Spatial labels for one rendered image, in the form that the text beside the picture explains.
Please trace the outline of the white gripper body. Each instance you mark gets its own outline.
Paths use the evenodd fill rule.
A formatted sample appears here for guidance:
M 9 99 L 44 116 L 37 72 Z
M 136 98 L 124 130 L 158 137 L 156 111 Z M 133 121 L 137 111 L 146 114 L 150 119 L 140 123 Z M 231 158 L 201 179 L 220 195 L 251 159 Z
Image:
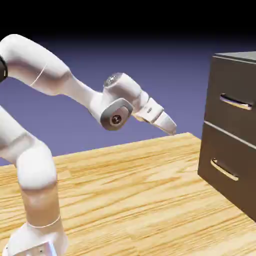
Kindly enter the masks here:
M 176 123 L 172 120 L 172 118 L 166 114 L 165 111 L 163 111 L 159 117 L 155 120 L 153 125 L 168 135 L 175 135 L 177 132 L 177 125 Z

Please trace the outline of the dark brown cabinet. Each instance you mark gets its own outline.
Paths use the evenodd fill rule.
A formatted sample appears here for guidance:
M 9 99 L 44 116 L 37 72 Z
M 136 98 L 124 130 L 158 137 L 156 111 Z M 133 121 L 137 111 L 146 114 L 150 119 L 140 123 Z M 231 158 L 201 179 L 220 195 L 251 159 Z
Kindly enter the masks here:
M 197 173 L 256 222 L 256 51 L 212 56 Z

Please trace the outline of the dark brown drawer front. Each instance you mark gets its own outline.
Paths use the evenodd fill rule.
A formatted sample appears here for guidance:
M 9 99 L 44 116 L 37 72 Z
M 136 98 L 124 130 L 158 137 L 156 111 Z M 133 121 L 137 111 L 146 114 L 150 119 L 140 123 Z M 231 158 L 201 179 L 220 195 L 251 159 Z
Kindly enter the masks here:
M 211 165 L 212 158 L 239 180 L 234 181 L 215 169 Z M 197 173 L 256 221 L 256 146 L 204 123 Z
M 220 94 L 252 105 L 241 109 L 220 100 Z M 204 120 L 256 146 L 256 63 L 213 57 Z

